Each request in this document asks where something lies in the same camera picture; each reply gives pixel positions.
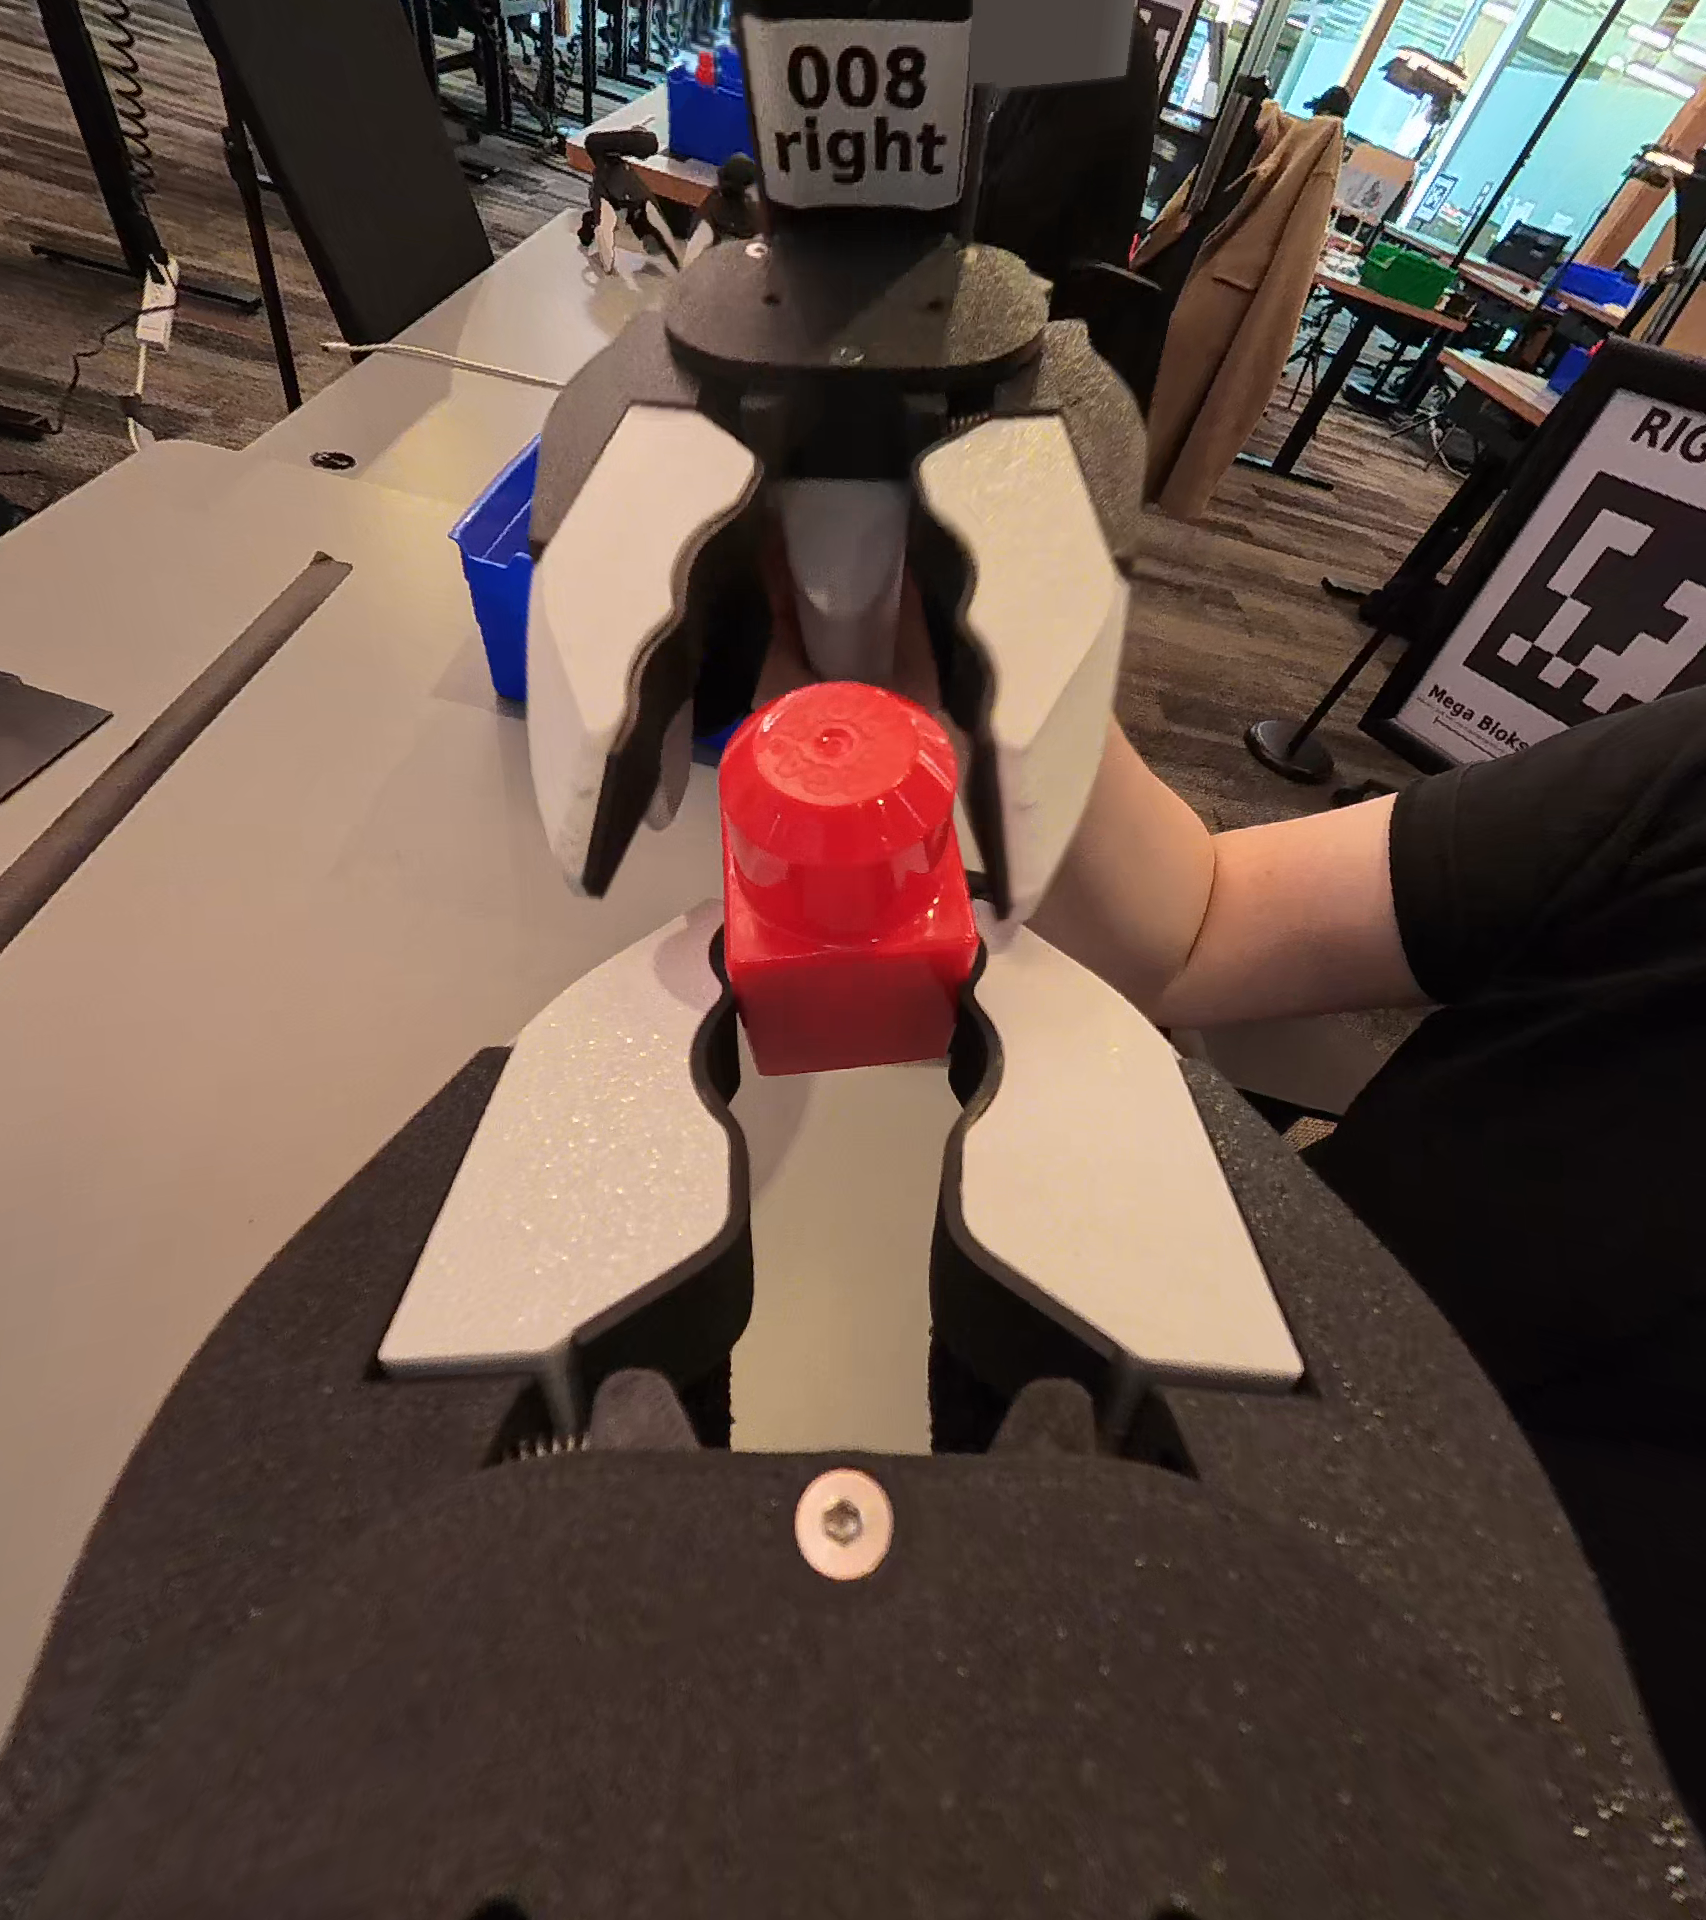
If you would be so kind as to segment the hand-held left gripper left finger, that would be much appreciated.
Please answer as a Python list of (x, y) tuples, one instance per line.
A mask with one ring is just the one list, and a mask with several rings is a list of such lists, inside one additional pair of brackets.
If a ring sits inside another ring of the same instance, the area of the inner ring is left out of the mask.
[(685, 914), (523, 1027), (384, 1333), (386, 1375), (690, 1383), (727, 1363), (751, 1227), (720, 937), (720, 914)]

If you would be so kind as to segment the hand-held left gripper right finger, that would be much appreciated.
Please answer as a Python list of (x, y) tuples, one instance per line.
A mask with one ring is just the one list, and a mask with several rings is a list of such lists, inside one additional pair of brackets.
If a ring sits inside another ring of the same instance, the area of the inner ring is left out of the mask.
[(992, 927), (953, 1042), (939, 1341), (998, 1388), (1296, 1388), (1305, 1363), (1180, 1052), (1031, 927)]

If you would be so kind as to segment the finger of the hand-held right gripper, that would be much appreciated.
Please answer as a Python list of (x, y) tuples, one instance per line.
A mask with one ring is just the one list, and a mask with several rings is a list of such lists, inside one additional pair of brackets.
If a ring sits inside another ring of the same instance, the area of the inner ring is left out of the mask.
[(1128, 587), (1065, 417), (988, 417), (916, 465), (916, 587), (995, 914), (1034, 917), (1101, 768)]
[(746, 713), (769, 649), (767, 468), (695, 410), (639, 403), (543, 535), (527, 615), (534, 799), (567, 883), (605, 899)]

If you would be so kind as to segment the blue plastic bin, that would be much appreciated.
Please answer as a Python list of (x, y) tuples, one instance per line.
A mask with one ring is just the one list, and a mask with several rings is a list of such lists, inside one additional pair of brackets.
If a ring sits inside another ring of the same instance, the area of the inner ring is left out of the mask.
[(452, 531), (490, 685), (503, 708), (524, 708), (527, 697), (530, 512), (539, 447), (539, 435), (520, 447)]

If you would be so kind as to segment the red toy block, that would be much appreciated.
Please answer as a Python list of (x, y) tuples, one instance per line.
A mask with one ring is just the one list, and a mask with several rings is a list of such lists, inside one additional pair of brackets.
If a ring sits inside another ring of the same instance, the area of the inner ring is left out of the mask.
[(957, 756), (907, 697), (813, 684), (720, 766), (724, 976), (767, 1079), (932, 1064), (976, 973)]

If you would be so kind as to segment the person's right hand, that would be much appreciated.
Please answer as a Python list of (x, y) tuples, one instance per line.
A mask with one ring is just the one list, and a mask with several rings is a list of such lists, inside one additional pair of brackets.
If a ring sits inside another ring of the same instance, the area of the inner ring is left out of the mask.
[[(755, 710), (819, 680), (802, 644), (799, 599), (777, 528), (763, 538), (760, 575), (769, 644)], [(934, 713), (963, 771), (969, 741), (942, 708), (926, 610), (911, 579), (903, 587), (885, 685)], [(1174, 990), (1199, 943), (1213, 878), (1216, 847), (1203, 816), (1153, 775), (1107, 708), (1101, 766), (1076, 839), (1031, 917), (1034, 933), (1106, 977), (1156, 1027), (1190, 1027), (1194, 1017), (1174, 1014)]]

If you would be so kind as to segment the blue storage box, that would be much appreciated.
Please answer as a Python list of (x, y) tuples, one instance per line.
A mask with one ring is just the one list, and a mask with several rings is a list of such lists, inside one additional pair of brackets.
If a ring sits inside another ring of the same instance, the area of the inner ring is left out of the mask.
[(665, 150), (685, 163), (723, 169), (757, 155), (746, 69), (736, 48), (699, 48), (665, 74)]

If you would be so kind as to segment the black office chair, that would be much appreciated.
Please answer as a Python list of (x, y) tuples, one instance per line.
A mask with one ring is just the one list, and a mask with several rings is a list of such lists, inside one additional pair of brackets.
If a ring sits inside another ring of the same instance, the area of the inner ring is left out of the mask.
[(1106, 83), (1009, 88), (988, 127), (976, 239), (1046, 285), (1051, 325), (1085, 325), (1141, 410), (1157, 295), (1128, 267), (1157, 123), (1156, 66)]

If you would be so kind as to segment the black and white device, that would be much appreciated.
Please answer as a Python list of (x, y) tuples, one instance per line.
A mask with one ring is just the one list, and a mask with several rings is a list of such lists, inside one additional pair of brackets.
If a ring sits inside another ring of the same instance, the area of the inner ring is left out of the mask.
[(767, 214), (751, 155), (720, 164), (665, 152), (651, 127), (599, 127), (568, 148), (589, 177), (577, 248), (602, 279), (645, 261), (682, 273), (723, 244), (760, 244)]

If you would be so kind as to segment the tan coat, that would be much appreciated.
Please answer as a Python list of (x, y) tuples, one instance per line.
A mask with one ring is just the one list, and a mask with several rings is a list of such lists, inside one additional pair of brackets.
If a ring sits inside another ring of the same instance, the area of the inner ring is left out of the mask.
[(1188, 267), (1146, 403), (1146, 503), (1174, 522), (1203, 516), (1272, 398), (1345, 169), (1345, 111), (1264, 104), (1247, 132), (1205, 205), (1180, 188), (1132, 260)]

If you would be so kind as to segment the thin black pole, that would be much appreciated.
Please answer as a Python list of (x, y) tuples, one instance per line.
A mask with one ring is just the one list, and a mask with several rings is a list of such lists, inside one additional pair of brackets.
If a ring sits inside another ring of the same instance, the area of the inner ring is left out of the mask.
[(246, 232), (247, 232), (247, 244), (250, 244), (250, 254), (254, 254), (254, 273), (256, 273), (256, 283), (259, 283), (259, 300), (263, 300), (263, 311), (265, 311), (265, 322), (269, 322), (274, 366), (276, 366), (276, 373), (279, 373), (279, 391), (282, 391), (282, 401), (285, 401), (285, 413), (296, 413), (300, 407), (303, 394), (300, 394), (299, 369), (296, 369), (296, 348), (293, 348), (293, 335), (290, 335), (285, 298), (282, 298), (282, 289), (279, 289), (279, 272), (276, 272), (274, 244), (271, 244), (271, 232), (269, 232), (269, 220), (265, 220), (265, 186), (259, 179), (259, 164), (256, 164), (256, 155), (254, 155), (254, 144), (250, 144), (237, 108), (223, 111), (220, 141), (223, 141), (228, 172), (232, 177), (238, 201), (243, 201)]

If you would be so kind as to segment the black flat panel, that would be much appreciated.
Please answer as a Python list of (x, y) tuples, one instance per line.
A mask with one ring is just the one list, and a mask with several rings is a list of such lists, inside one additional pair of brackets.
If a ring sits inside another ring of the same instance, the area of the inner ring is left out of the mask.
[(338, 326), (381, 348), (495, 264), (402, 2), (191, 2)]

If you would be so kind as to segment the white power strip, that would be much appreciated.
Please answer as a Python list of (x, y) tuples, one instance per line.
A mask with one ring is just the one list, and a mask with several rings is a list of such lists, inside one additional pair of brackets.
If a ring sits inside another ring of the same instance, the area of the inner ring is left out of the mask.
[(147, 372), (153, 357), (163, 357), (170, 348), (175, 311), (181, 303), (181, 267), (170, 254), (160, 254), (156, 261), (144, 272), (144, 298), (142, 311), (137, 316), (137, 366), (131, 372), (131, 390), (120, 394), (120, 415), (131, 450), (142, 450), (156, 441), (156, 432), (147, 425)]

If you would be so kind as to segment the framed marker floor sign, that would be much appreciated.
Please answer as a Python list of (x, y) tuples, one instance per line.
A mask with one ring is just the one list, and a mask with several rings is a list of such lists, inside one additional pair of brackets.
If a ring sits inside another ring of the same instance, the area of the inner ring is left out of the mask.
[(1361, 602), (1368, 640), (1320, 703), (1249, 728), (1286, 780), (1333, 780), (1320, 725), (1389, 641), (1405, 650), (1361, 731), (1426, 775), (1706, 685), (1706, 359), (1610, 342), (1564, 394), (1459, 366), (1515, 429)]

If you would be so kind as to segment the wooden standing desk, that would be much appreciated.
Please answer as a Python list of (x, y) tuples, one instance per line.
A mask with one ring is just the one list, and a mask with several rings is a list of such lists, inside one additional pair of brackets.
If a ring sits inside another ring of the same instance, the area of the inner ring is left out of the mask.
[(35, 230), (28, 248), (60, 267), (144, 283), (147, 264), (169, 248), (147, 205), (153, 150), (131, 2), (101, 2), (97, 17), (86, 2), (39, 2), (39, 16), (114, 248), (86, 254), (51, 228)]

